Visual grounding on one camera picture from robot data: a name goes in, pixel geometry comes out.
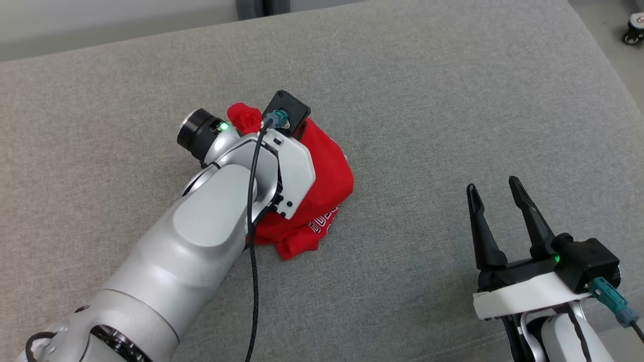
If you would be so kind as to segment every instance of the couch cushion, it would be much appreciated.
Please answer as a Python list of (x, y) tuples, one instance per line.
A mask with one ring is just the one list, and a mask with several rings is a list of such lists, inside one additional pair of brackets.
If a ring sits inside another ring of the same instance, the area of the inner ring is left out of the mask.
[[(88, 301), (198, 170), (195, 108), (278, 89), (343, 148), (355, 192), (316, 252), (258, 250), (256, 361), (499, 361), (479, 321), (465, 188), (510, 260), (529, 256), (507, 186), (555, 233), (622, 260), (644, 312), (644, 119), (561, 0), (391, 1), (199, 28), (0, 64), (3, 359)], [(249, 257), (174, 361), (242, 360)], [(595, 301), (597, 329), (616, 326)]]

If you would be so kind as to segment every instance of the red t-shirt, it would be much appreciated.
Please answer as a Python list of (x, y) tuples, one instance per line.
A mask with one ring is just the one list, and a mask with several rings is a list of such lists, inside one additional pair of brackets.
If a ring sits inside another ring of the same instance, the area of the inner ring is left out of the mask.
[[(228, 118), (243, 134), (260, 130), (261, 112), (243, 103), (228, 109)], [(311, 119), (300, 142), (306, 146), (316, 170), (316, 180), (288, 220), (275, 211), (269, 211), (257, 225), (255, 241), (274, 243), (279, 255), (288, 260), (305, 251), (317, 250), (327, 235), (339, 205), (354, 190), (354, 176), (345, 155), (326, 133)]]

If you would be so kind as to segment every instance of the caster wheel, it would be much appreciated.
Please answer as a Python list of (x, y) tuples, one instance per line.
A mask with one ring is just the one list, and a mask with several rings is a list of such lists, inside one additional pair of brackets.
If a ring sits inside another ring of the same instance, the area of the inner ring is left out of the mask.
[(642, 40), (642, 37), (644, 35), (638, 34), (636, 32), (626, 32), (624, 36), (621, 38), (621, 41), (624, 42), (624, 44), (627, 45), (635, 45), (639, 43), (640, 40)]

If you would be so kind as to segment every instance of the teal connector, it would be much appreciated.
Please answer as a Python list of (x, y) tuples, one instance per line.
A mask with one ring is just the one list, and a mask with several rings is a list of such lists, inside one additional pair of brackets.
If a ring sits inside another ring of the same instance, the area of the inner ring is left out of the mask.
[(267, 113), (266, 116), (264, 116), (263, 121), (266, 122), (269, 119), (272, 121), (269, 128), (288, 128), (290, 126), (289, 114), (283, 110), (276, 110)]
[(629, 308), (629, 303), (606, 279), (599, 277), (593, 279), (588, 285), (588, 291), (615, 314), (615, 318), (624, 328), (637, 322), (639, 316), (635, 310)]

